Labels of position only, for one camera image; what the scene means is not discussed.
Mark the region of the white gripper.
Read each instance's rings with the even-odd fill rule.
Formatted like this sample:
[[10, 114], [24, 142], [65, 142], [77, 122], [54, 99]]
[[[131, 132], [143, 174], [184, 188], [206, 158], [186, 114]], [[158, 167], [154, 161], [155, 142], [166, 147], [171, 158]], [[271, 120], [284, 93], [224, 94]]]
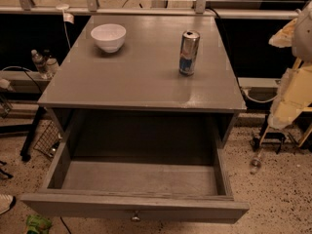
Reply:
[[[269, 39], [269, 44], [277, 48], [292, 45], [293, 32], [297, 19], [288, 22]], [[282, 130], [290, 125], [312, 103], [312, 63], [305, 62], [299, 69], [284, 73], [273, 100], [267, 123], [271, 128]]]

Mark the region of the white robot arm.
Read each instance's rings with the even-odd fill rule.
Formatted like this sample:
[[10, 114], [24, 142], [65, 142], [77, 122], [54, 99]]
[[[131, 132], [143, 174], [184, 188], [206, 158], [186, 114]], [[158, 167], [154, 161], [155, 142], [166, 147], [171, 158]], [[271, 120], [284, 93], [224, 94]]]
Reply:
[[268, 125], [284, 129], [312, 103], [312, 2], [273, 35], [269, 44], [291, 47], [292, 55], [303, 62], [301, 67], [288, 68], [283, 74], [270, 108]]

